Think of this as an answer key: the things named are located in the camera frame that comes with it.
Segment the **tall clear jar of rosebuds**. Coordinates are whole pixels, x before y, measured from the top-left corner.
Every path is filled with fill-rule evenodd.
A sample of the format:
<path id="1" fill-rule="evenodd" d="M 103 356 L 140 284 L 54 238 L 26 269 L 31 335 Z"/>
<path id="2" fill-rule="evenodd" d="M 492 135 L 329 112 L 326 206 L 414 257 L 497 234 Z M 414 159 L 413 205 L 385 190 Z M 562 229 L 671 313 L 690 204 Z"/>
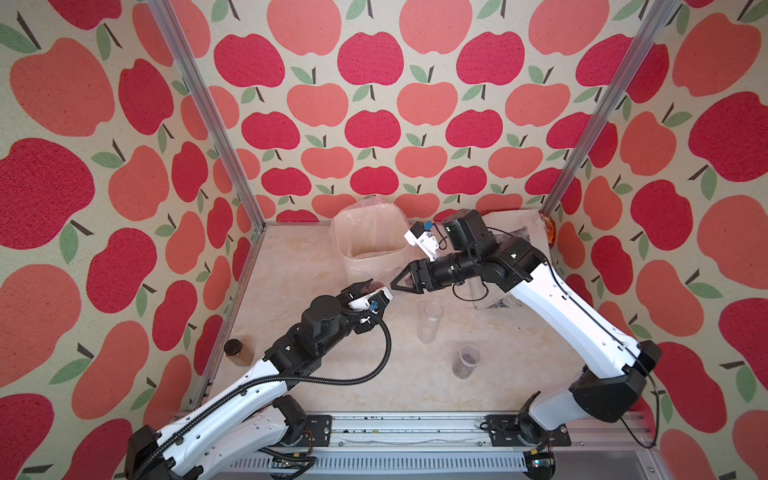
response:
<path id="1" fill-rule="evenodd" d="M 434 301 L 421 301 L 417 307 L 417 338 L 425 345 L 435 341 L 444 314 L 443 306 Z"/>

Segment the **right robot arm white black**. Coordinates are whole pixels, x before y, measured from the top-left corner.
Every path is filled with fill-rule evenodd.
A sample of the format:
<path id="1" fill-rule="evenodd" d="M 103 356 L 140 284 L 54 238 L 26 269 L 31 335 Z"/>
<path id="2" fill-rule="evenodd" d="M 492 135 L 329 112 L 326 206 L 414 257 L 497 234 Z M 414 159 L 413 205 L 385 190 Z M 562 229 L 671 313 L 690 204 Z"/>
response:
<path id="1" fill-rule="evenodd" d="M 431 223 L 414 223 L 404 238 L 425 256 L 404 267 L 391 282 L 392 289 L 424 294 L 478 278 L 531 308 L 585 362 L 570 385 L 547 395 L 535 393 L 526 401 L 514 428 L 521 442 L 538 447 L 574 420 L 622 420 L 652 383 L 661 348 L 612 325 L 560 278 L 541 250 L 521 237 L 487 227 L 478 211 L 459 210 L 441 226 L 452 252 L 439 255 Z"/>

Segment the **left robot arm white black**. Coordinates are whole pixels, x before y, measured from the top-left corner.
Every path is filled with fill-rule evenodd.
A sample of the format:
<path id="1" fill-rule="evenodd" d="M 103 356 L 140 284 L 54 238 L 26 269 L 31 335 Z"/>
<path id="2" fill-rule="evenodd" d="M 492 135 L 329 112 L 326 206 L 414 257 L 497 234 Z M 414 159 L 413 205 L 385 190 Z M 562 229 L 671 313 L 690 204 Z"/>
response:
<path id="1" fill-rule="evenodd" d="M 384 312 L 391 291 L 373 280 L 310 302 L 301 319 L 278 338 L 239 380 L 166 426 L 135 431 L 125 458 L 129 479 L 212 479 L 231 463 L 263 449 L 296 442 L 307 415 L 290 390 L 298 384 L 349 387 L 379 375 L 391 356 Z M 323 357 L 351 333 L 380 328 L 385 349 L 369 373 L 349 379 L 315 376 Z"/>

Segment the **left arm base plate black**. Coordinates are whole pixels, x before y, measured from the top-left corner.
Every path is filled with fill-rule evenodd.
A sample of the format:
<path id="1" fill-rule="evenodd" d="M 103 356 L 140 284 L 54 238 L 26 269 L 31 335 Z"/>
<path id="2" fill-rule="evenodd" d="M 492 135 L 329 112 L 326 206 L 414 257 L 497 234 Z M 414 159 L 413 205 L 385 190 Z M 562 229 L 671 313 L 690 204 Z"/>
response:
<path id="1" fill-rule="evenodd" d="M 301 430 L 289 430 L 275 447 L 281 448 L 325 448 L 330 444 L 333 417 L 331 415 L 309 415 Z"/>

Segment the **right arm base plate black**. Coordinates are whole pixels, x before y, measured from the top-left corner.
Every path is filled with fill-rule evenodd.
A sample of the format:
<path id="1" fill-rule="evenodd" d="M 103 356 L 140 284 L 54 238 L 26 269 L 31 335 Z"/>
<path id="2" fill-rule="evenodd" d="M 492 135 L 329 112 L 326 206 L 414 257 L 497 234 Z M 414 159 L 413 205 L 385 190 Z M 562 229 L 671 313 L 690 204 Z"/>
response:
<path id="1" fill-rule="evenodd" d="M 571 438 L 565 426 L 547 431 L 527 417 L 516 414 L 487 415 L 479 428 L 485 432 L 494 447 L 525 447 L 539 449 L 547 446 L 570 447 Z"/>

